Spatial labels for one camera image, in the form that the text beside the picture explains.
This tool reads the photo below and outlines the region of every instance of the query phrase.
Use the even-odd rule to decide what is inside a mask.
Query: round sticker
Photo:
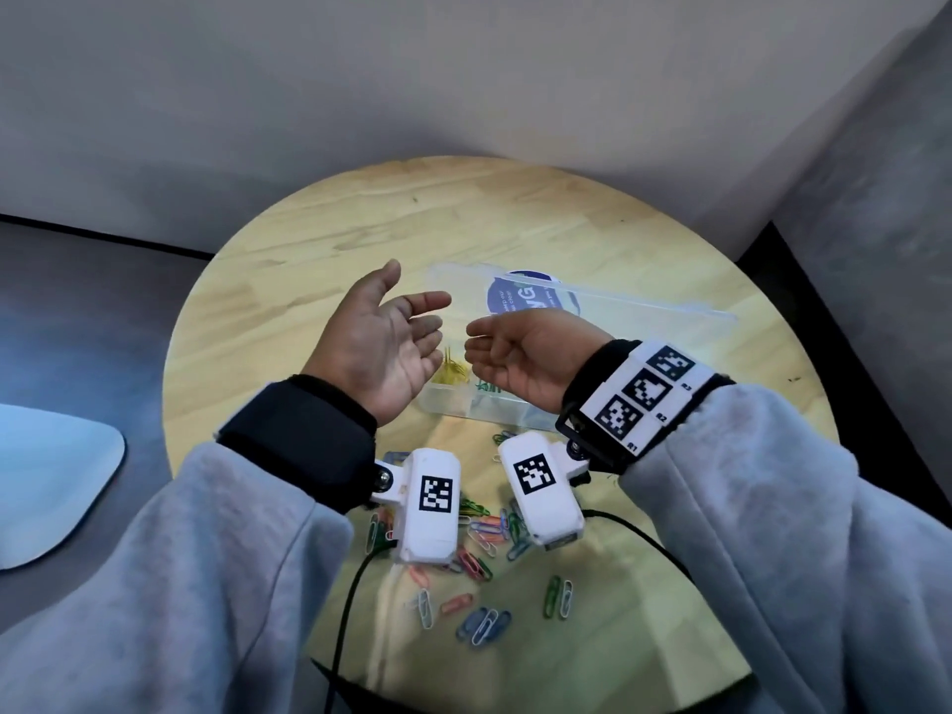
[[[538,278],[542,281],[554,281],[560,283],[558,278],[547,273],[540,273],[538,270],[510,270],[509,275],[522,275],[527,278]],[[507,313],[513,310],[526,310],[527,308],[565,308],[565,303],[572,309],[576,315],[582,315],[579,308],[579,301],[574,293],[563,293],[555,288],[546,286],[534,286],[528,283],[516,283],[507,281],[503,278],[496,278],[489,286],[489,292],[486,294],[485,305],[490,313]]]

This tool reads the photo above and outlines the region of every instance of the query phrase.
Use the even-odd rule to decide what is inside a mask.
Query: wooden tabletop
[[[836,439],[823,387],[789,326],[733,263],[690,230],[623,193],[550,167],[422,158],[316,182],[268,208],[208,264],[166,360],[163,420],[173,470],[256,389],[298,372],[351,283],[389,258],[403,264],[397,294],[422,289],[433,263],[494,263],[732,312],[739,323],[729,335],[690,352],[737,381],[779,391]],[[496,509],[511,496],[493,461],[491,437],[499,430],[414,405],[380,430],[377,455],[420,446],[451,451],[462,463],[467,495]],[[654,533],[615,479],[593,478],[576,489],[584,506]],[[363,510],[350,515],[350,557],[307,643],[324,664],[363,558],[368,517]],[[611,522],[589,521],[584,539],[556,551],[489,563],[489,584],[429,574],[435,606],[470,591],[477,605],[513,612],[505,636],[482,650],[453,636],[462,613],[438,617],[434,629],[423,631],[404,606],[417,590],[408,574],[386,559],[371,564],[351,612],[342,673],[424,711],[526,714],[669,711],[749,671],[697,590]],[[575,584],[566,621],[541,615],[553,573]]]

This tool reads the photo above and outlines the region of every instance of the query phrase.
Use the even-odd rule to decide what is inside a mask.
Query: black baseboard
[[[34,221],[30,218],[20,218],[17,215],[4,215],[3,213],[0,213],[0,223],[10,223],[14,226],[35,227],[40,230],[51,230],[54,233],[77,235],[80,238],[118,242],[122,245],[144,247],[148,248],[149,250],[160,250],[163,253],[173,253],[173,255],[184,255],[187,258],[197,258],[201,261],[210,261],[212,258],[214,258],[214,253],[206,253],[203,250],[192,250],[191,248],[179,247],[178,245],[166,245],[164,242],[153,242],[152,240],[125,238],[125,236],[122,235],[97,233],[95,230],[86,230],[82,227],[61,226],[58,223],[44,223],[43,221]]]
[[[803,268],[768,225],[738,262],[793,328],[827,391],[839,441],[863,479],[952,527],[952,504],[932,478]]]

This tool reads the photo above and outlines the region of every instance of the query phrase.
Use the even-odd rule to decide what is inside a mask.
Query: qr code
[[[423,476],[420,483],[420,510],[450,513],[453,510],[453,479]]]
[[[670,383],[665,383],[647,368],[638,371],[635,377],[622,388],[625,396],[647,411],[656,407],[670,390]]]
[[[619,396],[613,396],[608,405],[601,409],[595,417],[602,428],[617,438],[619,441],[625,438],[628,433],[635,428],[635,424],[642,419],[645,414],[626,402]]]
[[[514,468],[519,483],[523,487],[523,493],[541,491],[555,482],[552,469],[548,467],[548,461],[541,453],[525,461],[519,461]]]
[[[672,381],[677,381],[694,368],[694,360],[683,356],[671,346],[665,346],[649,358],[649,365],[660,370]]]

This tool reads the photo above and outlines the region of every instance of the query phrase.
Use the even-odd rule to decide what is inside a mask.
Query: hand
[[[565,388],[599,348],[601,328],[557,308],[488,316],[467,326],[467,360],[487,383],[533,406],[559,413]]]
[[[449,293],[402,295],[381,305],[399,279],[400,264],[390,261],[357,281],[301,371],[336,385],[378,425],[400,415],[443,362],[436,349],[443,319],[423,313],[447,307]]]

